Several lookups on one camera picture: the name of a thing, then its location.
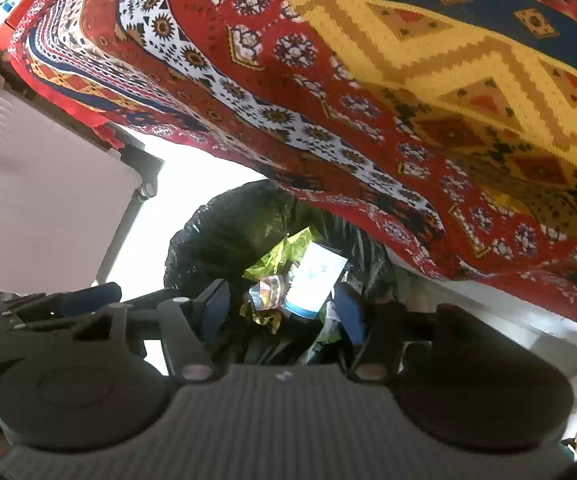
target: patterned rug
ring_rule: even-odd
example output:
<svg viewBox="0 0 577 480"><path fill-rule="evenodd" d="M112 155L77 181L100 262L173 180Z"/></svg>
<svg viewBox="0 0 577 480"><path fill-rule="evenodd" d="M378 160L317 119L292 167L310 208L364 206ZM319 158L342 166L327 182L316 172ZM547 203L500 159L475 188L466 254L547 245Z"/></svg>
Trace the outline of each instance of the patterned rug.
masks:
<svg viewBox="0 0 577 480"><path fill-rule="evenodd" d="M426 276L577 321L577 0L35 0L9 54L91 126L246 164Z"/></svg>

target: white paper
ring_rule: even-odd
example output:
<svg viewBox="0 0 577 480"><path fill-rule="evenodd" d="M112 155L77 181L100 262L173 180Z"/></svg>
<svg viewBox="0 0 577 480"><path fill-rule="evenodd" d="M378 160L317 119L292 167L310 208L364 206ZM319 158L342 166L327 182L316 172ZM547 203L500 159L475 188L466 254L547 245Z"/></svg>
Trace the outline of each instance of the white paper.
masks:
<svg viewBox="0 0 577 480"><path fill-rule="evenodd" d="M346 262L346 258L311 242L286 296L286 309L298 316L317 317Z"/></svg>

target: garbage bag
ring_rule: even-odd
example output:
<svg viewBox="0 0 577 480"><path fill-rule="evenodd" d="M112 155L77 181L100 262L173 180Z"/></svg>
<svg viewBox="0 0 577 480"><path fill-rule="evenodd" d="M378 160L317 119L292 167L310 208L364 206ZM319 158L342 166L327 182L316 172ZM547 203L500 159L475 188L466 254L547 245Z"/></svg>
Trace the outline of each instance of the garbage bag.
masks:
<svg viewBox="0 0 577 480"><path fill-rule="evenodd" d="M253 285L243 277L245 270L283 238L309 226L321 243L351 263L363 303L396 298L393 264L381 243L345 219L299 202L270 180L245 184L201 206L172 237L166 259L164 285L182 296L196 297L217 278L229 282L230 312L216 341L207 345L218 365L293 364L316 340L322 329L318 319L285 319L274 335L239 314ZM310 362L322 362L330 352Z"/></svg>

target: yellow plastic bag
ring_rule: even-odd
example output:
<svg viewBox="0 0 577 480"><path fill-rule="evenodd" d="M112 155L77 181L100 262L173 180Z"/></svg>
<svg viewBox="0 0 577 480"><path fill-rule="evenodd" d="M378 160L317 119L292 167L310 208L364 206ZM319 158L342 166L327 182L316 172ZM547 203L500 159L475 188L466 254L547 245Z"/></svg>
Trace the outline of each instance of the yellow plastic bag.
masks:
<svg viewBox="0 0 577 480"><path fill-rule="evenodd" d="M244 277L258 282L267 276L281 274L287 262L301 262L308 245L319 240L322 240L321 235L314 228L302 229L299 233L284 238L264 254L254 266L244 271Z"/></svg>

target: screw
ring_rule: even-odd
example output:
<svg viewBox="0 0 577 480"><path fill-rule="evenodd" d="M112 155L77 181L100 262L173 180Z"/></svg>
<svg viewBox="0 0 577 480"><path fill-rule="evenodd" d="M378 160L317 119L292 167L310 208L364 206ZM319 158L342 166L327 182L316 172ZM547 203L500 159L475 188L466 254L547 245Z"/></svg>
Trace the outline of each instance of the screw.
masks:
<svg viewBox="0 0 577 480"><path fill-rule="evenodd" d="M206 365L186 365L182 368L182 377L187 381L206 381L213 375L213 370Z"/></svg>
<svg viewBox="0 0 577 480"><path fill-rule="evenodd" d="M150 182L145 182L139 188L139 194L144 199L149 199L149 198L153 198L157 194L157 192L156 192L155 186L153 186L153 184L151 184Z"/></svg>
<svg viewBox="0 0 577 480"><path fill-rule="evenodd" d="M387 370L384 365L367 363L359 365L355 375L362 381L382 381L386 378Z"/></svg>

